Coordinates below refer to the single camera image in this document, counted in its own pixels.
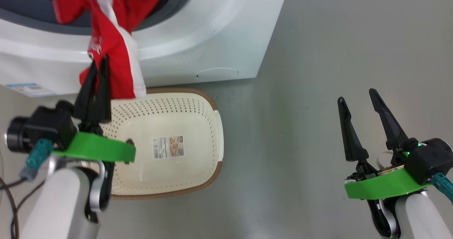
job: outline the concrete floor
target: concrete floor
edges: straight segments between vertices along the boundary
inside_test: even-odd
[[[386,148],[369,88],[409,137],[453,142],[452,12],[453,0],[286,0],[256,79],[191,86],[215,99],[222,115],[217,180],[184,196],[111,202],[99,238],[380,238],[366,202],[349,200],[343,188],[355,164],[344,160],[336,101],[348,102],[372,164]],[[0,88],[0,129],[56,100]],[[4,145],[1,152],[11,181],[24,156]],[[20,199],[31,188],[13,194]],[[429,196],[453,229],[453,206],[435,189]],[[3,197],[1,238],[9,221]]]

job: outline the green led light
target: green led light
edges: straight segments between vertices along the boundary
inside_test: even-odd
[[[403,154],[406,155],[406,157],[409,156],[409,152],[403,152]]]

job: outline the white plastic basket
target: white plastic basket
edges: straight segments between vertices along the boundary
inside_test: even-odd
[[[214,102],[194,89],[150,89],[144,99],[113,100],[104,136],[136,146],[117,163],[112,199],[170,197],[203,189],[222,167],[223,127]]]

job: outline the white washing machine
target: white washing machine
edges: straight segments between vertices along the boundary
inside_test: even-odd
[[[146,86],[256,77],[283,1],[161,0],[133,32]],[[0,84],[78,92],[90,34],[89,12],[59,25],[51,0],[0,0]]]

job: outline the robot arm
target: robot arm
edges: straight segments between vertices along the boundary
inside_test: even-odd
[[[419,143],[409,139],[375,89],[369,90],[379,113],[387,148],[393,151],[391,166],[376,170],[367,162],[351,124],[351,113],[343,97],[338,111],[347,161],[357,161],[356,172],[345,179],[349,198],[368,202],[373,223],[382,238],[453,239],[425,190],[431,183],[453,201],[453,183],[445,174],[453,167],[453,151],[442,139]]]
[[[90,180],[78,168],[63,168],[50,175],[21,232],[23,239],[95,239],[96,214],[86,211]]]
[[[31,117],[11,121],[6,133],[8,148],[29,154],[19,175],[22,181],[32,181],[52,153],[46,182],[23,238],[97,237],[97,213],[105,210],[110,200],[115,162],[133,162],[136,153],[131,139],[120,142],[102,136],[100,123],[111,121],[110,109],[105,57],[99,70],[92,63],[74,105],[60,101],[54,109],[38,107]],[[78,129],[72,117],[81,120]],[[89,168],[65,168],[68,162],[79,161],[97,162],[99,173]]]

